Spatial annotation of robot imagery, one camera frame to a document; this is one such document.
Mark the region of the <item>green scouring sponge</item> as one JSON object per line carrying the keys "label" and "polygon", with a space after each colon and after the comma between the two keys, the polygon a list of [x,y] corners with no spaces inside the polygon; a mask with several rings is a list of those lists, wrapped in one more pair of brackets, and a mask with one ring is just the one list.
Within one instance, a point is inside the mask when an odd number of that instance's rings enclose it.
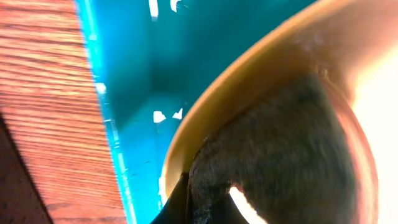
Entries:
{"label": "green scouring sponge", "polygon": [[211,223],[239,187],[267,223],[376,223],[374,176],[350,107],[318,75],[300,75],[204,141],[189,172],[189,221]]}

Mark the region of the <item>yellow plate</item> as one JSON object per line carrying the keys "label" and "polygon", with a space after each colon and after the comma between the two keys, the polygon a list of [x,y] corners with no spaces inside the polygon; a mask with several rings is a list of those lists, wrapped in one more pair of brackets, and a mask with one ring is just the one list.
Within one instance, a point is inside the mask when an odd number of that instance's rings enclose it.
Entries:
{"label": "yellow plate", "polygon": [[322,77],[359,177],[358,222],[397,222],[397,2],[317,1],[263,37],[197,99],[167,151],[163,203],[184,191],[202,141],[255,97],[306,73]]}

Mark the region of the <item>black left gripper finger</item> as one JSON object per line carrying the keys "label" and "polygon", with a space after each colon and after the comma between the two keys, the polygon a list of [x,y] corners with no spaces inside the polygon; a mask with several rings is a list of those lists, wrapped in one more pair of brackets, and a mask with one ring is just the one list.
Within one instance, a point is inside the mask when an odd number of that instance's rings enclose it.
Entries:
{"label": "black left gripper finger", "polygon": [[150,224],[186,224],[188,174],[183,173],[160,213]]}

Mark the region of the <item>blue plastic tray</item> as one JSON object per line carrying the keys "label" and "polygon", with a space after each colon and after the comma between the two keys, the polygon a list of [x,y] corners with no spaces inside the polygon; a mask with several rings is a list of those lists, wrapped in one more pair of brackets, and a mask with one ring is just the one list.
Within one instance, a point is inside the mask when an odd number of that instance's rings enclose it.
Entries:
{"label": "blue plastic tray", "polygon": [[76,0],[128,223],[164,207],[162,167],[194,102],[313,0]]}

